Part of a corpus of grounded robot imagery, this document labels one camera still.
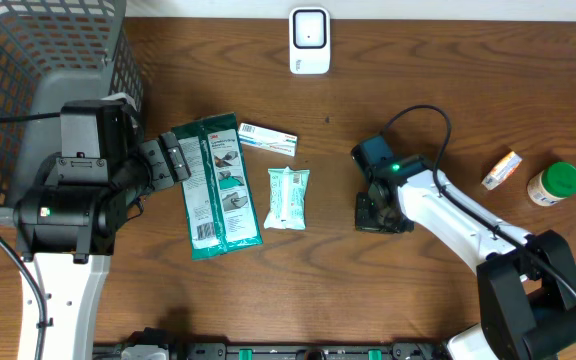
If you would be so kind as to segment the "teal snack packet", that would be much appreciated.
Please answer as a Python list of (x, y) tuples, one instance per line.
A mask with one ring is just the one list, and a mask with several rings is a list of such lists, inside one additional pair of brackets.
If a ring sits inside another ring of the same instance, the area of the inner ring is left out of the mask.
[(268, 170), (270, 178), (270, 206), (264, 228), (304, 230), (305, 195), (309, 170), (275, 168)]

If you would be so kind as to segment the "white green box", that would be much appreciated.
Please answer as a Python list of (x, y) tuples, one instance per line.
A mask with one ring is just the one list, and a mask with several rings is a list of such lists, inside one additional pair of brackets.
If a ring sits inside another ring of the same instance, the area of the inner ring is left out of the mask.
[(294, 157), (298, 137), (268, 128), (241, 123), (238, 129), (240, 142), (255, 148)]

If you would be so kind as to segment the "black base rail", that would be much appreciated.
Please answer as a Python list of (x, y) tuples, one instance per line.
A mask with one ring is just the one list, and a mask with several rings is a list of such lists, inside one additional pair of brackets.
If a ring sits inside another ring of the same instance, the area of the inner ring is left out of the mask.
[(441, 345), (396, 342), (387, 345), (227, 345), (223, 343), (187, 343), (162, 349), (162, 355), (150, 355), (150, 345), (95, 345), (93, 359), (187, 359), (187, 360), (296, 360), (296, 359), (381, 359), (444, 360), (451, 356)]

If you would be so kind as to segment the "large green box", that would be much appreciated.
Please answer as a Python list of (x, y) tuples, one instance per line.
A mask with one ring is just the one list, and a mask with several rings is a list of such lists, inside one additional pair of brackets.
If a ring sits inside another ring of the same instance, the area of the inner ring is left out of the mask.
[(192, 258), (261, 245), (236, 115), (202, 118), (172, 132), (190, 169), (182, 194)]

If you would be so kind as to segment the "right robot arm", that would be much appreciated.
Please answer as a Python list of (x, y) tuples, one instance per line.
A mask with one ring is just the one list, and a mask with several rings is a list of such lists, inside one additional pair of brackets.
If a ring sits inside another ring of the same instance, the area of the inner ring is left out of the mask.
[(399, 234), (420, 225), (476, 276), (480, 322), (445, 341), (445, 358), (554, 359), (576, 344), (576, 262), (561, 235), (505, 222), (423, 156), (394, 155), (380, 135), (351, 156), (369, 185), (357, 195), (357, 230)]

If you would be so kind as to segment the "grey plastic mesh basket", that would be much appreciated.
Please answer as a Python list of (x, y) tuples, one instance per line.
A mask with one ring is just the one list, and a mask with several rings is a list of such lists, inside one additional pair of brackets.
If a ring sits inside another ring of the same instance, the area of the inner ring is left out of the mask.
[(125, 0), (0, 0), (0, 224), (41, 162), (61, 149), (58, 111), (73, 100), (143, 99), (124, 32)]

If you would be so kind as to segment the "orange small box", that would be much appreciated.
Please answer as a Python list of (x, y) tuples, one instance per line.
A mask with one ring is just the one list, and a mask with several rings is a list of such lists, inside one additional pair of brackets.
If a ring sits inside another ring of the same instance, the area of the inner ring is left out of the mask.
[(501, 185), (522, 162), (522, 157), (511, 151), (500, 159), (482, 180), (482, 185), (487, 190), (493, 190)]

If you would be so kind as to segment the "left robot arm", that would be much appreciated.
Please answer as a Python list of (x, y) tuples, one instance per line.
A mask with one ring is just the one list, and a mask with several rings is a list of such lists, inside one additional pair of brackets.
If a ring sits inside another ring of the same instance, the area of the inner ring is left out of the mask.
[(171, 132), (145, 140), (128, 100), (77, 100), (60, 110), (61, 149), (17, 202), (23, 286), (18, 356), (89, 359), (118, 231), (143, 197), (191, 176)]

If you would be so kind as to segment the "green lid jar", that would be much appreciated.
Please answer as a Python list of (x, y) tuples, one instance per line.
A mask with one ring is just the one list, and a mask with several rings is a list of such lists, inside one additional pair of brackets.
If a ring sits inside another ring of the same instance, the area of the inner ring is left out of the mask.
[(576, 167), (556, 162), (535, 175), (527, 184), (529, 199), (542, 207), (553, 206), (576, 194)]

